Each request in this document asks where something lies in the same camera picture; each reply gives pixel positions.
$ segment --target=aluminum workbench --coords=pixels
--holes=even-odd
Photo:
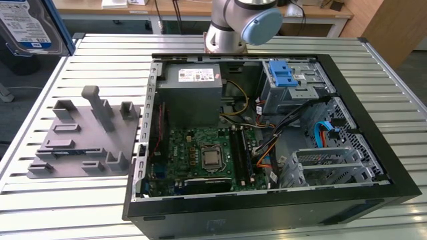
[[[101,87],[111,105],[145,104],[153,53],[202,53],[197,35],[87,34],[63,57],[0,162],[0,239],[146,239],[122,220],[127,176],[27,178],[58,100]],[[427,109],[369,43],[358,39],[277,37],[250,53],[330,54],[410,175],[425,193],[349,224],[221,236],[234,239],[427,239]]]

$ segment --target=ram slot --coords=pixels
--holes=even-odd
[[[243,143],[243,151],[245,151],[246,174],[249,176],[250,182],[254,183],[256,179],[254,179],[254,169],[253,169],[253,162],[252,162],[252,153],[250,153],[246,133],[243,130],[241,130],[241,137],[242,137],[241,142]]]
[[[250,182],[250,172],[247,167],[247,154],[242,138],[242,129],[230,129],[230,144],[234,163],[237,183],[246,186]]]

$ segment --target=green circuit board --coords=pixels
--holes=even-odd
[[[253,128],[245,128],[245,137],[250,148],[257,146],[256,132]],[[266,189],[266,176],[261,171],[253,177],[253,184],[242,186],[237,182],[235,164],[230,141],[229,128],[194,128],[173,129],[169,140],[169,161],[166,165],[165,179],[186,180],[194,178],[231,178],[231,192]],[[203,166],[203,151],[209,148],[221,149],[222,167],[207,170]],[[158,184],[162,196],[174,196],[174,182],[163,181]]]

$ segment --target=label sticker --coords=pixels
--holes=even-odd
[[[57,154],[57,155],[69,155],[70,153],[67,151],[55,151],[54,154]]]
[[[129,11],[130,14],[149,14],[147,11]]]
[[[270,178],[276,183],[278,183],[278,175],[274,173],[274,171],[270,173]]]
[[[179,82],[213,82],[214,69],[213,68],[189,68],[179,70]]]
[[[294,78],[296,79],[306,79],[306,76],[305,76],[305,74],[298,74],[298,75],[294,75]]]
[[[0,19],[15,40],[27,48],[50,48],[49,34],[37,18],[30,14],[27,0],[0,0]]]
[[[257,106],[257,114],[264,115],[264,107],[262,106]]]

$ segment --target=power supply label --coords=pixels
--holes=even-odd
[[[15,40],[27,48],[47,49],[53,42],[27,0],[0,0],[0,19]]]
[[[213,82],[214,69],[213,68],[183,68],[179,70],[179,82]]]

